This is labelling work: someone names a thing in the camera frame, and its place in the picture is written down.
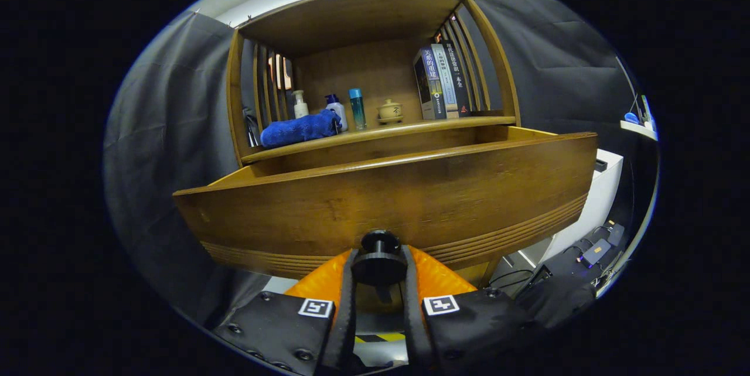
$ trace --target black curtain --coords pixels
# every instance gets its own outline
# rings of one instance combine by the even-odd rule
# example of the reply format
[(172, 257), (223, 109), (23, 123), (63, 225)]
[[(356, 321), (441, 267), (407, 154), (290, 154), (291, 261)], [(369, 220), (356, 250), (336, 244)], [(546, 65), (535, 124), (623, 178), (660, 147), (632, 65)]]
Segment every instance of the black curtain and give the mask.
[[(624, 157), (609, 218), (624, 225), (626, 238), (631, 237), (651, 199), (657, 159), (655, 142), (619, 124), (626, 112), (636, 110), (626, 60), (558, 0), (476, 3), (508, 57), (523, 127), (559, 134), (594, 131), (601, 149)], [(480, 38), (475, 32), (474, 38)], [(632, 76), (630, 83), (640, 91)]]
[(158, 293), (201, 324), (227, 307), (236, 272), (212, 261), (172, 193), (238, 169), (227, 120), (232, 35), (208, 16), (180, 14), (124, 77), (104, 138), (105, 199), (124, 249)]

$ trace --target yellow and black tape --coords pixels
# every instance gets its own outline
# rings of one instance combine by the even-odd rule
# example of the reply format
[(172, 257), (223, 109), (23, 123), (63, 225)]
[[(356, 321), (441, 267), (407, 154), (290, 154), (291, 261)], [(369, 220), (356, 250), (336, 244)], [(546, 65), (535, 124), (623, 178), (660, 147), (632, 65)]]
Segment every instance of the yellow and black tape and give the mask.
[(402, 341), (407, 336), (401, 331), (401, 333), (378, 333), (372, 335), (358, 335), (354, 336), (354, 342), (388, 342), (388, 341)]

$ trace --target wooden cabinet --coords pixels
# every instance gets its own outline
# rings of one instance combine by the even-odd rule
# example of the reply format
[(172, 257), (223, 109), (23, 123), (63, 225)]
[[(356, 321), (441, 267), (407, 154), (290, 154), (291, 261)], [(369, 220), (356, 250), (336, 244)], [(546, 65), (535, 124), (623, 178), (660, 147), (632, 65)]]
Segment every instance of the wooden cabinet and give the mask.
[[(459, 8), (490, 51), (500, 111), (474, 67), (474, 42), (456, 23)], [(472, 103), (487, 117), (421, 120), (412, 60), (436, 34), (461, 48)], [(289, 118), (278, 85), (287, 76), (277, 67), (289, 60), (292, 86), (305, 90), (311, 114), (333, 92), (352, 120), (346, 93), (361, 88), (368, 130), (250, 147), (239, 76), (246, 38), (255, 42), (261, 128)], [(241, 169), (174, 199), (211, 256), (230, 266), (300, 278), (359, 247), (368, 230), (386, 228), (483, 285), (503, 254), (575, 222), (591, 183), (596, 135), (520, 127), (511, 69), (473, 0), (306, 0), (271, 11), (237, 29), (227, 96)], [(377, 126), (385, 98), (404, 104), (403, 124)]]

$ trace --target teal bottle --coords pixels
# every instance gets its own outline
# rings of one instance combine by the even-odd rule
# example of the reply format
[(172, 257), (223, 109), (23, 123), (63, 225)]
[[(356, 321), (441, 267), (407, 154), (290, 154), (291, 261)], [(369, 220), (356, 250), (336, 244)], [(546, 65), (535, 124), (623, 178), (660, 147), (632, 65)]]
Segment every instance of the teal bottle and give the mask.
[(351, 88), (349, 90), (349, 103), (352, 106), (352, 115), (354, 115), (354, 127), (357, 130), (365, 130), (367, 121), (364, 119), (364, 104), (362, 103), (362, 90)]

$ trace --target folded towel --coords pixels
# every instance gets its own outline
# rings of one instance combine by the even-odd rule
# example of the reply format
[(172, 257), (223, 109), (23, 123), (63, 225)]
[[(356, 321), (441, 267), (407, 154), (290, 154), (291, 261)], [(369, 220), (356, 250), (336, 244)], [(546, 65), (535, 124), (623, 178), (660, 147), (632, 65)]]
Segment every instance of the folded towel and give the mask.
[(320, 114), (305, 115), (300, 119), (272, 122), (260, 133), (260, 144), (266, 148), (278, 148), (327, 138), (337, 134), (340, 128), (338, 114), (332, 110), (322, 110)]

